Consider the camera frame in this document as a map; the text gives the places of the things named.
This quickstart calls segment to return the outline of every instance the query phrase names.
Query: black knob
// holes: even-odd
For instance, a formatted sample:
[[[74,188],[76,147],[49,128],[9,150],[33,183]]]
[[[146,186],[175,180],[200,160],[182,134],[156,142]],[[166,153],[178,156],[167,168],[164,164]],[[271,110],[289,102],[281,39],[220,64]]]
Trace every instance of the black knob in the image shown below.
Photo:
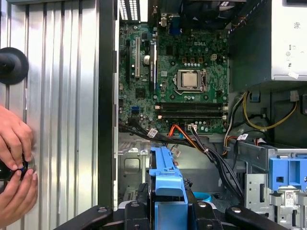
[[[27,172],[28,168],[29,168],[29,163],[26,162],[24,160],[24,157],[23,157],[23,167],[21,169],[19,169],[19,170],[22,171],[21,178],[20,178],[21,180],[23,179],[23,177],[24,177],[25,173]],[[3,161],[0,160],[0,181],[9,181],[12,178],[12,176],[14,175],[15,172],[16,171],[9,169],[3,163]]]
[[[0,83],[17,84],[28,75],[28,71],[29,62],[23,52],[13,47],[0,49]]]

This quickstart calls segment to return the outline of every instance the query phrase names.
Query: ridged metal panel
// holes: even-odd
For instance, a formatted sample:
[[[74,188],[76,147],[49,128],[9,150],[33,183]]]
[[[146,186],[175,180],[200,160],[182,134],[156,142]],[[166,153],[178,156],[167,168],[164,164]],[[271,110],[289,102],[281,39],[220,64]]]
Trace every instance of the ridged metal panel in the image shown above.
[[[36,206],[7,230],[51,230],[97,203],[98,0],[14,6],[1,0],[0,46],[22,50],[27,79],[0,104],[35,135]]]

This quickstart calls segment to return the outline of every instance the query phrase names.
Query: blue latch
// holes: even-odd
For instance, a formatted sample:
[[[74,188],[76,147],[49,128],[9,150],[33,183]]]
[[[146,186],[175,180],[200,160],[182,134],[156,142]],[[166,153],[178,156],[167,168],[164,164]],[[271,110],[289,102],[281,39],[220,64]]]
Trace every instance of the blue latch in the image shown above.
[[[180,170],[173,163],[173,156],[166,147],[151,148],[155,154],[156,169],[150,169],[155,176],[156,196],[179,196],[184,201],[155,202],[155,230],[187,230],[188,198]]]
[[[298,189],[307,189],[306,158],[270,158],[269,188],[277,191],[280,186],[292,185]]]

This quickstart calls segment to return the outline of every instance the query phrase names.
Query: motherboard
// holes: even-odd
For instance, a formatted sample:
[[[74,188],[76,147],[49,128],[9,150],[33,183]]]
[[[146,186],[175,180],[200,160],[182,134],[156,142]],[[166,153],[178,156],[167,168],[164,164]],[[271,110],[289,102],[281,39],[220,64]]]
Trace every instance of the motherboard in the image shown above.
[[[199,133],[227,127],[227,32],[179,31],[123,24],[119,35],[119,120],[168,133],[172,124]]]

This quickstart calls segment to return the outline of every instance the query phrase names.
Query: hand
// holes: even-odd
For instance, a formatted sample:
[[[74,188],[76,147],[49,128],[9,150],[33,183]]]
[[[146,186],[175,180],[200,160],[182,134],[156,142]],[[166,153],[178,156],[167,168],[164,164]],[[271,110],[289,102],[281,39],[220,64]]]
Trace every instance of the hand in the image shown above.
[[[14,171],[22,168],[22,152],[27,162],[32,158],[32,139],[29,126],[0,106],[0,160]]]
[[[0,194],[0,228],[19,220],[36,203],[37,174],[29,169],[19,184],[20,176],[21,171],[16,171]]]

